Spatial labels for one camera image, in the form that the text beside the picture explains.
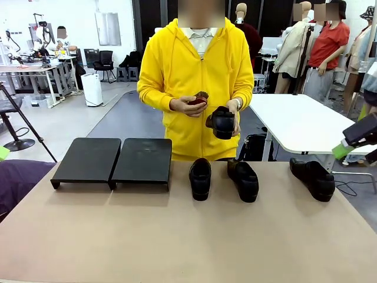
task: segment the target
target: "wristwatch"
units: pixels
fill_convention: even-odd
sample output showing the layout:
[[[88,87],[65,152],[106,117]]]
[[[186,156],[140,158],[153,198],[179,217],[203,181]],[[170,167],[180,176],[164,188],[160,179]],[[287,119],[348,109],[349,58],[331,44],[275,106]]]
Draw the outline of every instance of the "wristwatch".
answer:
[[[237,101],[237,103],[238,103],[238,105],[237,105],[237,111],[240,111],[240,109],[241,109],[241,102],[240,102],[240,100],[239,99],[237,99],[237,98],[234,98],[236,101]]]

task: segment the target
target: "white collar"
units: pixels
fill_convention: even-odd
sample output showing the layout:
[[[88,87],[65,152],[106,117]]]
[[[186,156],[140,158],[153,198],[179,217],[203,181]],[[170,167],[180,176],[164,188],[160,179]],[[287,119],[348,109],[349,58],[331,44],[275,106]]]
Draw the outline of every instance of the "white collar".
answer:
[[[196,32],[194,32],[191,28],[181,28],[185,36],[187,36],[188,39],[193,37],[193,35],[199,35]],[[209,28],[204,37],[214,37],[217,33],[218,28]]]

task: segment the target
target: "black shoe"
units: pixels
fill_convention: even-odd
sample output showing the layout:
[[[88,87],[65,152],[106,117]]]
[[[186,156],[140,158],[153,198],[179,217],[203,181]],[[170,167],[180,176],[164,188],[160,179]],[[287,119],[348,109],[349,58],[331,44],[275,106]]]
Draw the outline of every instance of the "black shoe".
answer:
[[[203,201],[208,198],[211,186],[211,164],[205,158],[199,158],[191,166],[189,173],[193,198]]]
[[[291,158],[289,167],[293,175],[309,189],[313,198],[320,202],[331,200],[335,191],[334,176],[327,172],[319,162],[300,162]]]
[[[208,116],[206,127],[213,129],[218,139],[230,140],[234,129],[234,114],[227,107],[219,106]]]
[[[246,162],[228,161],[228,175],[237,186],[240,199],[255,202],[259,191],[257,174]]]

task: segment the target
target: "beige jacket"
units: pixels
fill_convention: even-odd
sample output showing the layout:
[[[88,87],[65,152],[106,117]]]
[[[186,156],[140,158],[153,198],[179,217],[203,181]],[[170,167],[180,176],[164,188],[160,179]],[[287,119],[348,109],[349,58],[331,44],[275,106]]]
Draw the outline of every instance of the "beige jacket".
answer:
[[[300,21],[293,26],[292,31],[283,41],[282,48],[280,49],[273,69],[274,73],[288,73],[291,77],[297,78],[300,64],[299,61],[304,49],[303,47],[305,44],[307,29],[308,27],[306,26],[306,21]],[[311,46],[311,40],[312,36],[309,39],[308,46]]]
[[[348,56],[350,56],[348,68],[346,69],[351,74],[358,74],[358,70],[360,68],[360,59],[359,59],[359,50],[365,35],[371,30],[371,27],[367,28],[363,32],[356,37],[355,41],[353,42],[351,49],[348,52]]]

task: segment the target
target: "beige tabletop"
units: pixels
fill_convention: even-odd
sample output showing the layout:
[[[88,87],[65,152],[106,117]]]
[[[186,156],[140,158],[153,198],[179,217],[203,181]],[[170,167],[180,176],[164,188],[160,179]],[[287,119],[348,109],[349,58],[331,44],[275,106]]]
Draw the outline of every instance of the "beige tabletop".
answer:
[[[314,200],[288,163],[251,163],[255,203],[226,162],[196,202],[191,163],[172,162],[170,193],[62,184],[52,170],[0,224],[0,278],[36,282],[375,283],[377,236],[336,191]]]
[[[53,68],[56,68],[56,66],[52,66],[52,67],[49,67],[49,68],[41,68],[41,66],[29,66],[28,68],[18,68],[17,66],[0,66],[0,73],[45,72],[45,71],[51,70]]]

